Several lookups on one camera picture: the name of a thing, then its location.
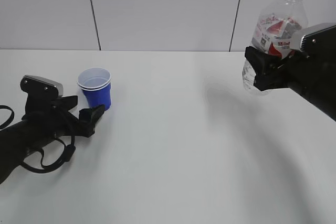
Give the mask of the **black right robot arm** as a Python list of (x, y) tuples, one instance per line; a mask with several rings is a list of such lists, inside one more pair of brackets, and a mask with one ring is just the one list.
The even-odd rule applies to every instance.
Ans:
[(245, 58), (256, 76), (259, 91), (291, 89), (335, 120), (335, 55), (294, 53), (280, 59), (249, 46)]

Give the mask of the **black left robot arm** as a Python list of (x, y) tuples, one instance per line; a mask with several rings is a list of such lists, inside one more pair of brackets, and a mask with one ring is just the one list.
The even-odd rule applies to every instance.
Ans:
[[(18, 166), (37, 174), (50, 173), (71, 160), (76, 147), (77, 136), (89, 138), (95, 133), (96, 123), (105, 112), (103, 104), (93, 108), (81, 109), (75, 117), (70, 110), (78, 104), (76, 95), (42, 100), (29, 96), (25, 115), (16, 124), (14, 110), (9, 110), (9, 118), (1, 124), (1, 181), (3, 182)], [(43, 148), (57, 141), (64, 147), (61, 155), (49, 165), (40, 168), (30, 166), (25, 158), (35, 152), (45, 155)]]

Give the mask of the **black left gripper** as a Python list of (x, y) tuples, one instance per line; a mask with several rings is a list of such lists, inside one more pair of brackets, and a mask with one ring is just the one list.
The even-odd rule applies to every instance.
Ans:
[(67, 110), (77, 106), (77, 95), (58, 97), (52, 100), (51, 104), (48, 112), (25, 114), (22, 119), (44, 128), (53, 137), (81, 136), (89, 138), (95, 133), (96, 124), (105, 112), (105, 105), (101, 104), (93, 108), (81, 109), (79, 117), (75, 117)]

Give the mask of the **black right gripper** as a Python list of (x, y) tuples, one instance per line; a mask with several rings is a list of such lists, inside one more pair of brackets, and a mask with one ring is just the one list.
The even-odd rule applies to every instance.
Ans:
[(335, 52), (296, 51), (281, 59), (248, 46), (245, 58), (256, 74), (253, 85), (259, 91), (290, 88), (309, 98), (335, 98)]

